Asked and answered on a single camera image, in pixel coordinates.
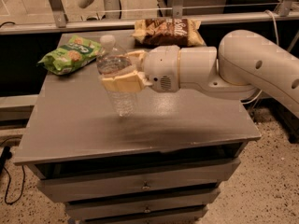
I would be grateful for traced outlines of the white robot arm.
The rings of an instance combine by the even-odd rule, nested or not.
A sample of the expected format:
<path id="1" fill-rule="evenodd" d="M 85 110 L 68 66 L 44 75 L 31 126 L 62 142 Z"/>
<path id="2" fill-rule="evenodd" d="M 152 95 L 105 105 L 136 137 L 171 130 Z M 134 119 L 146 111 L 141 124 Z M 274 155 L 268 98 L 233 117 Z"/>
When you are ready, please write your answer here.
<path id="1" fill-rule="evenodd" d="M 299 59 L 265 37 L 236 30 L 215 47 L 160 46 L 113 53 L 112 35 L 101 38 L 108 54 L 97 60 L 108 91 L 193 89 L 222 99 L 246 100 L 263 91 L 299 117 Z"/>

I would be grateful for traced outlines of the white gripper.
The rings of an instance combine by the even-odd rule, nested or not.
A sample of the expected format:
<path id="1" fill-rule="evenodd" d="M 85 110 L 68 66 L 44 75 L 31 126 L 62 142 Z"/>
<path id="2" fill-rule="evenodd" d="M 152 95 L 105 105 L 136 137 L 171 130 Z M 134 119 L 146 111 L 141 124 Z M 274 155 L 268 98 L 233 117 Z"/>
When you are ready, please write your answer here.
<path id="1" fill-rule="evenodd" d="M 147 53 L 135 50 L 127 53 L 137 70 L 126 75 L 102 77 L 107 91 L 140 92 L 151 87 L 157 92 L 176 92 L 178 85 L 178 46 L 160 46 Z"/>

